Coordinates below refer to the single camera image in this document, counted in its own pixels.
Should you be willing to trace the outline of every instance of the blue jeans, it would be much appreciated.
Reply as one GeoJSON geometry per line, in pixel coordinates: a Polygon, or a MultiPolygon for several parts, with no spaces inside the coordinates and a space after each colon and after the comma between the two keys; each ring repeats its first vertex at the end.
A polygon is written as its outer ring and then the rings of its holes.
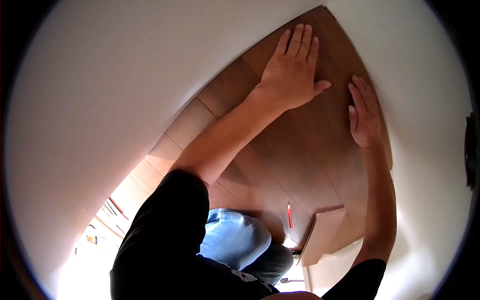
{"type": "Polygon", "coordinates": [[[292,252],[272,244],[270,232],[260,220],[228,208],[208,212],[200,254],[232,269],[276,284],[292,267],[292,252]]]}

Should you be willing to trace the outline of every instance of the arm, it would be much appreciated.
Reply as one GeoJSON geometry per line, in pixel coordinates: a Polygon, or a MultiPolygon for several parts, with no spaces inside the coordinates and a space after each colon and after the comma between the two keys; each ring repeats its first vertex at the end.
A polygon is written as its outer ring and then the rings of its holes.
{"type": "Polygon", "coordinates": [[[312,39],[312,27],[299,24],[290,43],[289,38],[287,30],[261,82],[248,97],[193,140],[170,170],[181,169],[196,175],[207,186],[213,184],[235,155],[266,126],[330,86],[328,81],[313,82],[318,38],[312,39]]]}
{"type": "Polygon", "coordinates": [[[361,147],[367,169],[368,201],[365,234],[352,264],[378,258],[388,261],[396,238],[396,201],[385,150],[380,138],[380,113],[372,89],[362,78],[348,84],[355,107],[350,106],[350,131],[361,147]]]}

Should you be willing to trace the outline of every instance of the black t-shirt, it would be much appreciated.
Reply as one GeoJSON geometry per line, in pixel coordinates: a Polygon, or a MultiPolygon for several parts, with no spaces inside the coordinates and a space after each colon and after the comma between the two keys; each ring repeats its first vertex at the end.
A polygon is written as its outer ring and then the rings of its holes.
{"type": "MultiPolygon", "coordinates": [[[[272,285],[197,255],[205,236],[208,191],[196,176],[168,173],[133,219],[110,271],[118,299],[262,299],[272,285]]],[[[368,260],[352,268],[324,300],[373,299],[386,264],[368,260]]]]}

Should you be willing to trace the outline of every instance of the person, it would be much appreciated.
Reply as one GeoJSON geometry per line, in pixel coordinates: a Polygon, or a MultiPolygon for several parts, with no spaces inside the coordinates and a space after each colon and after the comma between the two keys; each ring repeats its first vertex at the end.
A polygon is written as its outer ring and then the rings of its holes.
{"type": "MultiPolygon", "coordinates": [[[[282,113],[331,85],[314,83],[318,47],[310,25],[298,24],[292,35],[287,30],[261,82],[185,148],[133,219],[110,271],[112,299],[319,299],[274,287],[292,255],[271,243],[259,220],[224,208],[208,211],[208,187],[235,155],[282,113]]],[[[368,179],[365,233],[351,269],[324,300],[373,299],[396,238],[395,194],[375,94],[355,75],[348,89],[355,104],[348,107],[350,131],[368,179]]]]}

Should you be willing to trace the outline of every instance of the hand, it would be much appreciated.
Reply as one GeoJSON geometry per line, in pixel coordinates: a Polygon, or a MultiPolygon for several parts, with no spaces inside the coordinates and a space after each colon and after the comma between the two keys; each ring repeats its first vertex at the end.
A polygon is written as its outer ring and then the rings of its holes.
{"type": "Polygon", "coordinates": [[[348,107],[350,132],[353,139],[362,148],[370,148],[382,144],[380,138],[380,115],[377,99],[372,88],[363,78],[352,76],[348,89],[353,97],[355,107],[348,107]]]}
{"type": "Polygon", "coordinates": [[[313,83],[318,57],[318,38],[310,25],[298,24],[292,39],[290,30],[280,37],[255,92],[263,93],[271,105],[283,111],[297,108],[331,86],[326,80],[313,83]]]}

